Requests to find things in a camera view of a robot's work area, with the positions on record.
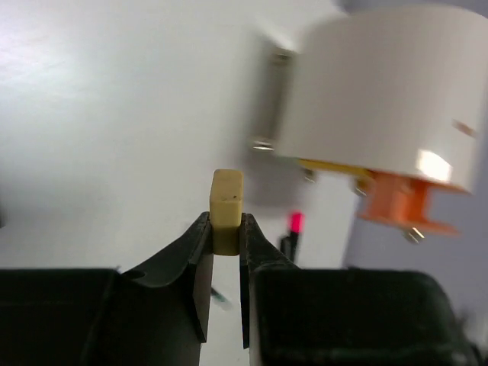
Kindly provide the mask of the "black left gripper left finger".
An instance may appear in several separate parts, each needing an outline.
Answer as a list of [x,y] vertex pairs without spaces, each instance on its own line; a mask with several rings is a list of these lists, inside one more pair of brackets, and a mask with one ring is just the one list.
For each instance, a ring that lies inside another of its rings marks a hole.
[[197,365],[207,341],[213,251],[202,213],[174,242],[118,274],[92,365]]

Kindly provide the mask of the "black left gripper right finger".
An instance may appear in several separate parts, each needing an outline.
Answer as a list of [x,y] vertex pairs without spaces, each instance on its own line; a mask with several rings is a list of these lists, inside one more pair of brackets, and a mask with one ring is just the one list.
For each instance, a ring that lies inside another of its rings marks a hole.
[[300,365],[301,270],[265,237],[253,215],[239,228],[243,348],[251,365]]

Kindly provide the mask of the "pink highlighter marker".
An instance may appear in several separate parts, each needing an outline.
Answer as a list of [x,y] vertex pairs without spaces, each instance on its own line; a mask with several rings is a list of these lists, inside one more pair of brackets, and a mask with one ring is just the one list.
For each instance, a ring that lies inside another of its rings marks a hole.
[[291,262],[295,262],[297,259],[297,250],[303,229],[303,218],[302,212],[292,212],[289,216],[287,235],[282,236],[280,240],[279,250]]

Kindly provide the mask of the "beige eraser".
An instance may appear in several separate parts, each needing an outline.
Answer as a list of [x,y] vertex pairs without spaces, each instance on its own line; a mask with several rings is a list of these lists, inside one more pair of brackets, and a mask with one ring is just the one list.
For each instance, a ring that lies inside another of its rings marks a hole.
[[232,169],[217,169],[210,189],[210,224],[213,253],[239,254],[239,228],[242,221],[243,174]]

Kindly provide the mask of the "cream round drawer organizer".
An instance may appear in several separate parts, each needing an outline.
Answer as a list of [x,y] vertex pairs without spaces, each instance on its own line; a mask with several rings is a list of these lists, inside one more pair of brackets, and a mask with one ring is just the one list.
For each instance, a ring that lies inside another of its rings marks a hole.
[[456,229],[427,216],[435,189],[470,193],[483,145],[487,19],[465,8],[377,8],[305,30],[271,54],[268,129],[253,149],[309,174],[350,175],[363,220],[413,240]]

